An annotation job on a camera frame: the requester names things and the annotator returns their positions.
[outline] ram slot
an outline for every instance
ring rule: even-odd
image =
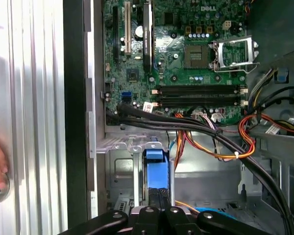
[[[180,108],[193,105],[209,107],[240,105],[240,97],[163,97],[159,100],[159,106],[168,108]]]
[[[125,54],[131,54],[131,2],[124,2]]]
[[[144,71],[152,68],[152,9],[151,3],[144,3],[143,8],[143,63]]]
[[[240,86],[237,85],[189,85],[189,86],[161,86],[153,94],[186,95],[186,94],[238,94]]]
[[[118,62],[119,60],[119,10],[117,6],[114,6],[112,8],[112,18],[113,18],[113,41],[112,41],[112,47],[113,47],[113,59],[115,62]]]

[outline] white label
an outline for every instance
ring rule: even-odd
[[[143,111],[147,113],[152,113],[153,104],[149,102],[144,102]]]
[[[275,135],[279,132],[279,130],[280,128],[277,125],[272,124],[271,127],[269,127],[269,129],[265,133]]]
[[[215,6],[201,6],[200,11],[217,11]]]

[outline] yellow wire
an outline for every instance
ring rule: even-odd
[[[175,201],[175,203],[181,204],[185,207],[188,207],[189,209],[191,209],[192,211],[196,212],[196,213],[200,213],[198,210],[196,210],[194,207],[191,207],[190,205],[184,203],[184,202],[179,202],[179,201]]]

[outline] pci slot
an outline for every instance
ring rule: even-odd
[[[124,2],[125,54],[131,54],[131,2]]]
[[[112,42],[112,47],[113,47],[113,60],[115,62],[118,62],[119,60],[119,10],[117,6],[114,6],[112,8],[112,19],[113,19],[113,42]]]
[[[163,97],[158,102],[158,106],[168,108],[179,108],[193,105],[219,107],[236,106],[240,104],[240,97]]]
[[[151,3],[144,3],[143,8],[143,63],[144,71],[152,68],[152,9]]]
[[[239,94],[240,85],[188,85],[188,86],[159,86],[153,94],[163,96],[178,96],[186,94],[211,95],[211,94]]]

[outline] metal frame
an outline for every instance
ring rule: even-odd
[[[68,227],[63,70],[62,2],[0,0],[0,235]]]

